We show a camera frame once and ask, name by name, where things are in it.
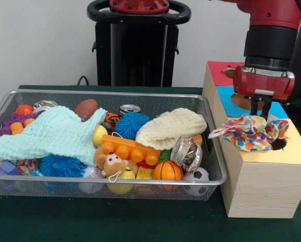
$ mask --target cable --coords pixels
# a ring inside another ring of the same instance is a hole
[[[86,76],[81,76],[81,77],[79,78],[79,80],[78,80],[77,85],[80,85],[82,79],[85,79],[87,86],[89,86],[89,81],[88,81],[88,79],[86,78]]]

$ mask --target light blue blanket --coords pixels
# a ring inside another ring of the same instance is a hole
[[[54,154],[95,165],[92,134],[105,117],[106,111],[99,108],[90,119],[81,122],[81,118],[66,107],[50,108],[21,134],[0,138],[0,160],[34,159]]]

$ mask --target green tablecloth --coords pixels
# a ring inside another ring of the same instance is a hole
[[[30,89],[201,94],[200,88],[21,86]],[[0,241],[301,241],[294,219],[228,218],[209,201],[0,197]]]

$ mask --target white baseball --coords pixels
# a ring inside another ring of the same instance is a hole
[[[101,171],[96,166],[89,165],[84,173],[84,178],[102,178]],[[79,189],[84,193],[93,194],[99,192],[105,184],[103,183],[80,183]]]

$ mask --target mesh basket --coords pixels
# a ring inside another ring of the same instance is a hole
[[[117,113],[123,104],[136,104],[151,119],[175,108],[188,108],[204,116],[208,128],[203,134],[201,167],[210,181],[170,181],[118,179],[114,184],[103,178],[63,178],[0,175],[1,196],[90,197],[131,199],[208,200],[227,176],[220,143],[207,135],[215,129],[206,99],[198,95],[109,93],[51,90],[16,90],[0,102],[2,123],[22,104],[34,105],[41,100],[53,100],[74,110],[85,99],[93,98],[100,107]]]

